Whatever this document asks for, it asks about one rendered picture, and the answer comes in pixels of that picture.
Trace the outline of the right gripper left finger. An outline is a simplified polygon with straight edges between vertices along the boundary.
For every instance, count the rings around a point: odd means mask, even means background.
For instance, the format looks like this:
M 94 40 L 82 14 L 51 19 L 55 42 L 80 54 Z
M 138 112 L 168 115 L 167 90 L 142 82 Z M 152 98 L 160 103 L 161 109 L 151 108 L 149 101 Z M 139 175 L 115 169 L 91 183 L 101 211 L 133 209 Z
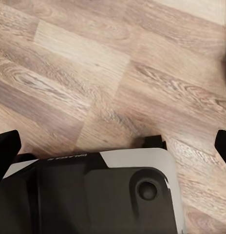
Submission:
M 0 134 L 0 181 L 7 173 L 21 149 L 21 140 L 17 130 Z

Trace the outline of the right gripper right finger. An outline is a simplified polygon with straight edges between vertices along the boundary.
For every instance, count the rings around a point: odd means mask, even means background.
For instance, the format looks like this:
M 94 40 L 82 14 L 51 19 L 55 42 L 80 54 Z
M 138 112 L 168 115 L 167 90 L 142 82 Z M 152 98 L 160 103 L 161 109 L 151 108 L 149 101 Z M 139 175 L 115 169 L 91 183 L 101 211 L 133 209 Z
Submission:
M 214 144 L 215 149 L 226 163 L 226 131 L 219 130 Z

